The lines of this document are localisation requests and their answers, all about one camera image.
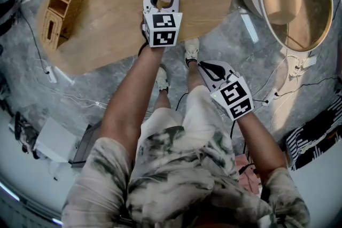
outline wooden organizer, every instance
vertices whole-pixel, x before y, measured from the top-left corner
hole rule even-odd
[[[42,25],[42,43],[56,50],[71,34],[82,0],[49,0]]]

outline person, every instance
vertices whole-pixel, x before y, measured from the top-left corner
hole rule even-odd
[[[5,18],[3,22],[0,23],[0,36],[7,33],[18,17],[18,9],[21,0],[7,0],[0,3],[0,18]]]
[[[164,48],[142,49],[111,98],[64,205],[64,227],[307,227],[309,212],[282,151],[252,113],[237,120],[258,170],[261,198],[242,188],[229,130],[185,42],[186,115],[170,108]],[[142,124],[154,82],[159,96]]]

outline wooden table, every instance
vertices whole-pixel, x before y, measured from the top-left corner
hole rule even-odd
[[[231,0],[181,0],[178,41],[210,32],[228,13]],[[138,53],[143,0],[83,0],[70,39],[57,50],[43,45],[52,63],[79,75]],[[40,7],[40,33],[46,1]]]

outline gray floor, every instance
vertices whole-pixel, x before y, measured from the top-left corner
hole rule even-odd
[[[21,7],[25,17],[34,28],[37,10],[41,2],[42,0],[30,0]],[[334,10],[337,2],[338,0],[334,0]],[[199,59],[217,59],[229,62],[245,76],[252,94],[254,94],[266,83],[272,71],[285,55],[282,47],[267,29],[265,22],[249,12],[259,36],[259,42],[252,42],[240,15],[242,10],[239,7],[241,6],[243,6],[241,0],[232,0],[230,13],[224,21],[200,38]],[[336,19],[333,21],[325,41],[313,51],[313,55],[319,54],[317,64],[300,78],[300,83],[318,82],[334,75],[341,17],[342,6],[337,11]],[[12,108],[15,111],[20,111],[37,129],[41,129],[47,117],[52,116],[77,136],[82,135],[88,124],[95,124],[101,120],[104,114],[103,108],[90,106],[94,102],[85,99],[107,103],[137,58],[136,56],[127,58],[91,73],[72,77],[75,81],[72,85],[57,74],[58,83],[50,84],[40,69],[39,61],[36,60],[38,54],[32,35],[23,19],[20,19],[19,23],[13,26],[7,34],[0,37],[0,43],[5,48],[0,57],[0,71],[5,74],[11,88],[12,93],[8,102]],[[38,46],[43,59],[49,62],[41,46]],[[163,63],[167,66],[170,74],[169,98],[173,108],[176,107],[181,95],[186,92],[186,67],[183,58],[182,45],[168,49],[163,57]],[[284,62],[272,77],[272,81],[258,93],[256,99],[263,99],[273,86],[280,87],[286,84],[290,87],[293,85],[293,81],[286,78],[289,67],[290,65]],[[266,127],[270,128],[272,117],[277,110],[277,115],[273,118],[272,133],[277,140],[280,140],[286,132],[312,119],[329,105],[334,96],[334,85],[334,81],[328,80],[320,85],[303,87],[282,106],[285,97],[261,109],[258,109],[261,106],[260,103],[256,102],[256,113]],[[66,98],[70,95],[82,100],[74,98],[75,102]],[[158,90],[155,87],[150,101],[150,111],[153,109],[157,95]],[[182,113],[185,111],[184,107],[185,100],[183,99],[180,104]],[[223,119],[228,127],[231,127],[232,122],[224,116]],[[234,128],[233,144],[235,151],[241,153],[243,139],[238,127]]]

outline foot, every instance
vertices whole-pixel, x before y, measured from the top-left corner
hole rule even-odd
[[[162,90],[166,90],[166,92],[169,91],[169,83],[167,82],[167,74],[166,74],[166,71],[162,67],[159,67],[158,69],[156,83],[158,85],[159,92]]]
[[[197,63],[197,55],[199,50],[199,39],[185,41],[185,63],[189,67],[189,62],[195,61]]]

